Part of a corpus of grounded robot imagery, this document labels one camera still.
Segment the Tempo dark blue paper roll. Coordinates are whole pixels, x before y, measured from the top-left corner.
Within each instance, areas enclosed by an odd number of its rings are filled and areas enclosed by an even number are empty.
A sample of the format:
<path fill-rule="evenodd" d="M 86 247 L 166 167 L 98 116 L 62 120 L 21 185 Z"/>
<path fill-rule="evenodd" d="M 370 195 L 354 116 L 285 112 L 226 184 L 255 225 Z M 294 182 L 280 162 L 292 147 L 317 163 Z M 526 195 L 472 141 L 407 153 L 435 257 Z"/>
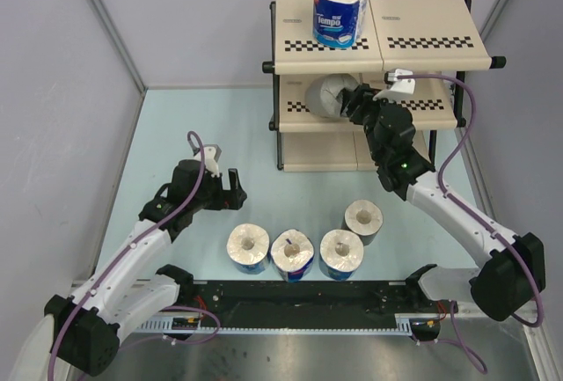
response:
<path fill-rule="evenodd" d="M 351 48 L 362 34 L 368 0 L 313 0 L 314 39 L 329 48 Z"/>

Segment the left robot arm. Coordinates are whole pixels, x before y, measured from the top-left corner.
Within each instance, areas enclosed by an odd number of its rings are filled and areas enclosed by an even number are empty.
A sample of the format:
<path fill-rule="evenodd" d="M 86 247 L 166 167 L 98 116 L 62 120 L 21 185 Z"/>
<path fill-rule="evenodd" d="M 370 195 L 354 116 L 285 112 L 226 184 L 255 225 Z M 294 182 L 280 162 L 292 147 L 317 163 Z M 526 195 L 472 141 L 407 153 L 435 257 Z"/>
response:
<path fill-rule="evenodd" d="M 182 311 L 194 300 L 193 277 L 167 264 L 141 289 L 142 270 L 168 249 L 201 210 L 239 210 L 247 198 L 238 171 L 228 171 L 223 187 L 216 158 L 200 153 L 179 161 L 139 214 L 118 252 L 68 297 L 53 296 L 44 318 L 20 350 L 12 380 L 53 380 L 63 361 L 85 375 L 103 373 L 124 340 L 154 314 L 172 307 Z"/>

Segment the dark blue paper roll front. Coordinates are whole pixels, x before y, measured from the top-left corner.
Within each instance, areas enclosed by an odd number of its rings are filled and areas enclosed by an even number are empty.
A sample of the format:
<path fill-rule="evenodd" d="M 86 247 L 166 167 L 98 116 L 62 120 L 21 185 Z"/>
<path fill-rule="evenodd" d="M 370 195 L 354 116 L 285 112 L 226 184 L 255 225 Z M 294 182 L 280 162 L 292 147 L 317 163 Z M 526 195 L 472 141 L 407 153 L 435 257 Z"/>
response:
<path fill-rule="evenodd" d="M 301 231 L 282 232 L 270 247 L 271 261 L 285 282 L 299 282 L 311 270 L 314 246 Z"/>

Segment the dark green paper roll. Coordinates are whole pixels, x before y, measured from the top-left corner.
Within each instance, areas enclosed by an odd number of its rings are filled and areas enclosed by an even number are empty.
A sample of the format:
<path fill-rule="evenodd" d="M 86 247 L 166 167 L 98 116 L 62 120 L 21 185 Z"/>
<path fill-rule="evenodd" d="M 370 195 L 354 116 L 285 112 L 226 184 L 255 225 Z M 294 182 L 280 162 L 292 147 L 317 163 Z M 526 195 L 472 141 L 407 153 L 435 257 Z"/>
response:
<path fill-rule="evenodd" d="M 357 200 L 345 209 L 341 229 L 352 231 L 367 246 L 373 242 L 381 230 L 383 222 L 383 213 L 375 203 L 368 200 Z"/>

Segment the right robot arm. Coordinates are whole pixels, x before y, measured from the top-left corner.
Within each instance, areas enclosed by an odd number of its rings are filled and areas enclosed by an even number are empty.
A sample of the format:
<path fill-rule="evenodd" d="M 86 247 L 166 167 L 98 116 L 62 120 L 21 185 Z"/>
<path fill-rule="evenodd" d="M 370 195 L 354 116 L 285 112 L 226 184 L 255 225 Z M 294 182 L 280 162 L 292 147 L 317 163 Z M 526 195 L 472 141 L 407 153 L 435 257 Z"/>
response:
<path fill-rule="evenodd" d="M 535 301 L 544 317 L 545 249 L 533 233 L 518 235 L 496 223 L 447 187 L 442 173 L 414 147 L 410 111 L 361 84 L 343 89 L 340 113 L 363 129 L 383 188 L 442 226 L 472 257 L 478 272 L 432 267 L 406 289 L 406 302 L 427 311 L 438 299 L 471 300 L 490 319 L 514 317 Z"/>

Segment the grey paper roll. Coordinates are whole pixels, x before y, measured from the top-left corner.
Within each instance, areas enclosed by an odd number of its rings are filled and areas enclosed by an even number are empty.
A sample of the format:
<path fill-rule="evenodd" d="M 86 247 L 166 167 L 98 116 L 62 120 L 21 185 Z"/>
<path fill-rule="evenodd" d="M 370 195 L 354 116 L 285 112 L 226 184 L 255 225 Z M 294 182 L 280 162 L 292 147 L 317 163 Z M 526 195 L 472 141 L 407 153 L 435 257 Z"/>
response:
<path fill-rule="evenodd" d="M 359 82 L 350 74 L 331 74 L 315 79 L 305 93 L 309 111 L 319 117 L 342 116 L 344 91 L 353 91 Z"/>

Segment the light blue paper roll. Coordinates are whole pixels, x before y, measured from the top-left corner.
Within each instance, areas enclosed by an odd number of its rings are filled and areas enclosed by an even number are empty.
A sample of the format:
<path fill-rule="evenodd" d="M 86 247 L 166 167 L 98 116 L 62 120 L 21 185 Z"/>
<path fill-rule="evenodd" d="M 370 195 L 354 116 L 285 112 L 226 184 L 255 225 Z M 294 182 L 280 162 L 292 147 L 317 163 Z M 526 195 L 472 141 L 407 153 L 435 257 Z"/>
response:
<path fill-rule="evenodd" d="M 249 275 L 262 273 L 269 264 L 270 238 L 265 229 L 243 223 L 233 229 L 226 250 L 235 267 Z"/>
<path fill-rule="evenodd" d="M 352 231 L 328 231 L 320 242 L 320 267 L 324 274 L 337 282 L 348 280 L 360 267 L 364 245 Z"/>

